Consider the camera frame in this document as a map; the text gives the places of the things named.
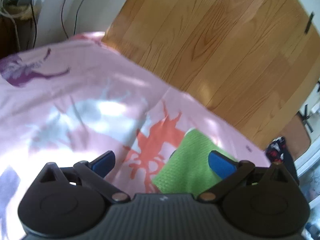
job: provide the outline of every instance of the green knitted fabric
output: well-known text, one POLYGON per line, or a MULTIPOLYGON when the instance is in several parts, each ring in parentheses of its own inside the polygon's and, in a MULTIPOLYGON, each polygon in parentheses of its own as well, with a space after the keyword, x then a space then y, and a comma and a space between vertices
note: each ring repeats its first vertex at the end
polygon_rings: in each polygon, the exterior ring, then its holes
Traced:
POLYGON ((195 197, 198 196, 221 181, 209 167, 208 156, 212 150, 235 160, 204 134, 191 130, 167 164, 154 177, 153 184, 162 193, 192 193, 195 197))

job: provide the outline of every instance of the gray ribbed panel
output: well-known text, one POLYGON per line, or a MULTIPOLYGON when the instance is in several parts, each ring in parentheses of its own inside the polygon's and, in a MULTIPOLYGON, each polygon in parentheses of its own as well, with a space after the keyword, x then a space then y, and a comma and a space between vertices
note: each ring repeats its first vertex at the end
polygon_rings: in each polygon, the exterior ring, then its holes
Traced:
MULTIPOLYGON (((40 239, 35 236, 25 237, 25 240, 40 239)), ((253 240, 262 238, 237 230, 225 221, 216 206, 198 203, 191 195, 140 194, 130 203, 112 206, 108 215, 95 228, 66 239, 253 240)), ((302 240, 303 237, 296 235, 282 239, 302 240)))

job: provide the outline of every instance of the bed sheet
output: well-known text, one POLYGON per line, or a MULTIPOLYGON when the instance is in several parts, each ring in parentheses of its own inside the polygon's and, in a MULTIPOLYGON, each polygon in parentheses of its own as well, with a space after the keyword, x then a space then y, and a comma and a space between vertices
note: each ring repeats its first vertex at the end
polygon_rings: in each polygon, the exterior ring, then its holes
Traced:
POLYGON ((47 162, 68 167, 112 150, 116 166, 105 179, 130 196, 154 192, 151 179, 196 128, 236 159, 269 166, 190 95, 97 40, 81 36, 11 55, 0 74, 2 240, 24 236, 17 208, 47 162))

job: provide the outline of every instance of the bed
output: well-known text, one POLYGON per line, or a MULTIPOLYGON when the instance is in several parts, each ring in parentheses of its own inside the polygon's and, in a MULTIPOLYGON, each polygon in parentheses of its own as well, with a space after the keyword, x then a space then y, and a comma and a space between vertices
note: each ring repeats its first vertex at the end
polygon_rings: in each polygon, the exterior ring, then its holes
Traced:
POLYGON ((92 161, 108 150, 106 180, 130 194, 196 128, 238 160, 269 166, 262 150, 189 94, 100 42, 100 33, 0 60, 0 239, 20 239, 17 208, 47 162, 92 161))

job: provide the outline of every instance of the wooden floor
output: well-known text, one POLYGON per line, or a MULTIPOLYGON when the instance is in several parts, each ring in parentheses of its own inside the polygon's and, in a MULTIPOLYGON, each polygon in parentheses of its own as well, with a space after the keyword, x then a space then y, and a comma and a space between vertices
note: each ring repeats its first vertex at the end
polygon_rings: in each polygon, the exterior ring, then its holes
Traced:
POLYGON ((103 41, 264 148, 320 76, 298 0, 127 0, 103 41))

